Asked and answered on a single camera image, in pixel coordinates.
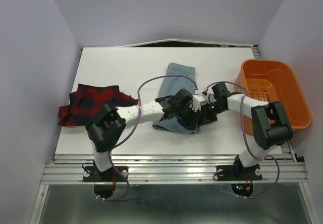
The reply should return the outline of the red black plaid skirt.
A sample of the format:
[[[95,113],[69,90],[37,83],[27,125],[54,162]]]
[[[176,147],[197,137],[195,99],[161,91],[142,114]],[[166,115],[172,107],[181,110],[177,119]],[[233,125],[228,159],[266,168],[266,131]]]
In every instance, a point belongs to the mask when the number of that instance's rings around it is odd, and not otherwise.
[[[97,87],[79,84],[77,90],[69,94],[69,104],[59,107],[58,125],[85,126],[106,103],[113,107],[127,107],[136,105],[138,99],[122,93],[118,85]]]

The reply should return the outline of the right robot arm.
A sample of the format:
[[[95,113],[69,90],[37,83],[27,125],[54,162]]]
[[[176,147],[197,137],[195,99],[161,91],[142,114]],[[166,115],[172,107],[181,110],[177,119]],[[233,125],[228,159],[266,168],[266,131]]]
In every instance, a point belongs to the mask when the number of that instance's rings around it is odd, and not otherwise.
[[[293,138],[293,130],[283,104],[267,102],[248,97],[248,92],[230,92],[225,81],[211,84],[201,93],[204,98],[199,109],[202,112],[201,125],[214,122],[217,115],[228,110],[240,114],[243,139],[246,150],[237,156],[232,173],[239,179],[250,174],[250,167],[267,158],[275,146]]]

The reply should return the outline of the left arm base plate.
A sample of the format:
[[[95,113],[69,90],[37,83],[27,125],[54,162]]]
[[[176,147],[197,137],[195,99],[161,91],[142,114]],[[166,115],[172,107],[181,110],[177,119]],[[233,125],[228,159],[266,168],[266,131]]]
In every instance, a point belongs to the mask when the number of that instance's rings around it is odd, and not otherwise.
[[[125,183],[128,178],[128,167],[117,166],[116,168],[120,172],[112,167],[104,172],[100,172],[94,165],[82,166],[83,168],[83,182],[86,183],[99,183],[99,182],[122,182]]]

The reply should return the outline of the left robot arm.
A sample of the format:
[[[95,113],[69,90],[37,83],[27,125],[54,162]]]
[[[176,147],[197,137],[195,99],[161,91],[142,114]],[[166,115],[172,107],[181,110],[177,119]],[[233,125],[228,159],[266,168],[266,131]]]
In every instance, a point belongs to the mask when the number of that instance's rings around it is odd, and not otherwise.
[[[186,89],[143,105],[113,107],[105,104],[86,126],[93,146],[95,175],[102,181],[112,176],[109,157],[126,128],[135,130],[142,123],[176,119],[185,129],[193,130],[205,104],[204,96],[192,95]]]

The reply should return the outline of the light blue skirt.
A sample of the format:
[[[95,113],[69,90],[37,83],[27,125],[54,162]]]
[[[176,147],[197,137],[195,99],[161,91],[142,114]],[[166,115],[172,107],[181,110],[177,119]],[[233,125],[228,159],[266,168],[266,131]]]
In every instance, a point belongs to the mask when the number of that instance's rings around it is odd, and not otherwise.
[[[173,75],[182,75],[187,76],[188,78],[195,81],[195,68],[184,66],[176,63],[170,63],[167,68],[166,72],[167,76]],[[194,83],[185,78],[185,77],[166,77],[163,79],[161,87],[158,92],[158,98],[165,97],[169,95],[175,95],[179,90],[185,88],[191,94],[195,92],[195,85]],[[181,126],[176,118],[170,120],[164,120],[160,122],[153,122],[152,124],[155,130],[162,130],[162,131],[170,131],[179,134],[198,134],[200,132],[199,127],[195,127],[194,130],[187,130],[183,126]]]

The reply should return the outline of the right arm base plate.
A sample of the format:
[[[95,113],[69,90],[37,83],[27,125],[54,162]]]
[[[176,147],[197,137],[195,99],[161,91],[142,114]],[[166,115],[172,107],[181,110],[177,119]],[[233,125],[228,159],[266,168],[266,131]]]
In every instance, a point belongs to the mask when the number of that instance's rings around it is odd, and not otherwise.
[[[216,181],[260,181],[262,174],[259,165],[252,167],[234,167],[233,165],[218,165],[213,175]]]

